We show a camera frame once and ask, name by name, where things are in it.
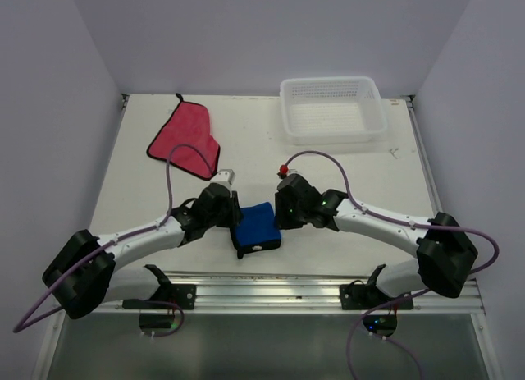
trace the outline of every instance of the folded cloth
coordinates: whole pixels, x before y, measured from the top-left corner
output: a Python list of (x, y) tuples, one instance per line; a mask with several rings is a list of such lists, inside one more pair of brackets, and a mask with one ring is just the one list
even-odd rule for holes
[(281, 232), (275, 226), (275, 214), (269, 202), (240, 211), (243, 214), (242, 221), (230, 229), (238, 259), (248, 253), (281, 247)]
[(146, 154), (165, 162), (176, 144), (192, 144), (206, 158), (212, 167), (212, 174), (206, 163), (190, 148), (178, 148), (170, 162), (174, 167), (209, 181), (217, 172), (221, 147), (211, 135), (208, 109), (199, 103), (186, 102), (180, 94), (176, 96), (180, 100), (179, 105), (148, 146)]

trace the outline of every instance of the tabletop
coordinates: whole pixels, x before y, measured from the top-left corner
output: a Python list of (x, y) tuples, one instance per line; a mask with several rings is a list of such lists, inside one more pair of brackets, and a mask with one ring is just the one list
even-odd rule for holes
[[(288, 144), (278, 97), (187, 95), (185, 101), (208, 108), (212, 134), (221, 146), (218, 167), (231, 168), (241, 207), (273, 204), (279, 166), (305, 149), (327, 151), (345, 167), (353, 194), (395, 212), (431, 217), (431, 198), (406, 103), (382, 100), (389, 129), (385, 138), (365, 144), (304, 147)], [(107, 168), (91, 223), (93, 234), (117, 232), (151, 222), (167, 210), (165, 164), (146, 155), (160, 127), (179, 100), (175, 95), (132, 94)], [(344, 190), (336, 167), (318, 156), (303, 156), (297, 169), (320, 192)], [(175, 205), (198, 196), (208, 185), (172, 168)], [(145, 257), (129, 267), (154, 263), (165, 271), (288, 275), (363, 276), (379, 264), (409, 256), (393, 246), (357, 234), (307, 226), (283, 231), (277, 250), (237, 259), (227, 229), (213, 228), (204, 238)]]

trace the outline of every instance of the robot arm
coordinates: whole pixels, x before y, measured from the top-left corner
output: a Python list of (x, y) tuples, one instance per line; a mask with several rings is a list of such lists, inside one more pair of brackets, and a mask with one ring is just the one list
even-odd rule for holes
[[(358, 201), (337, 190), (321, 194), (301, 175), (291, 173), (277, 187), (276, 223), (280, 229), (316, 228), (353, 232), (381, 240), (413, 256), (393, 266), (380, 265), (367, 284), (354, 285), (349, 294), (363, 307), (371, 308), (410, 291), (430, 288), (450, 298), (458, 297), (477, 257), (473, 243), (462, 232), (434, 231), (423, 226), (458, 226), (453, 217), (438, 213), (433, 219), (393, 213)], [(368, 210), (405, 220), (403, 227), (373, 217)]]
[[(122, 268), (147, 255), (200, 239), (209, 228), (237, 225), (242, 216), (237, 193), (231, 190), (234, 178), (232, 170), (220, 170), (197, 199), (185, 201), (169, 215), (144, 226), (100, 236), (87, 230), (76, 232), (43, 273), (43, 282), (51, 286), (80, 259), (112, 242), (53, 292), (68, 316), (84, 317), (104, 301), (160, 300), (160, 295), (169, 295), (162, 271), (151, 265), (138, 270)], [(120, 240), (143, 229), (145, 232)]]

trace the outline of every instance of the red cloth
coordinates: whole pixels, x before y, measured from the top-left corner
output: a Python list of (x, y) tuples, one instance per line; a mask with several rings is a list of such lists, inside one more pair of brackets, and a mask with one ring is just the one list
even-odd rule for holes
[(221, 151), (211, 134), (210, 115), (203, 105), (188, 103), (180, 94), (177, 94), (177, 98), (180, 100), (179, 105), (148, 146), (146, 154), (151, 158), (166, 161), (176, 144), (192, 144), (203, 153), (212, 167), (212, 175), (200, 156), (189, 148), (177, 149), (171, 157), (171, 164), (209, 181), (217, 172)]

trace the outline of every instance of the white plastic basket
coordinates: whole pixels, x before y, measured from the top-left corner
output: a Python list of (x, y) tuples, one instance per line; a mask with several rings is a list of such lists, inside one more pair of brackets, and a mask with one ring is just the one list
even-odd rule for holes
[(293, 144), (366, 142), (387, 128), (379, 91), (366, 76), (284, 80), (281, 112)]

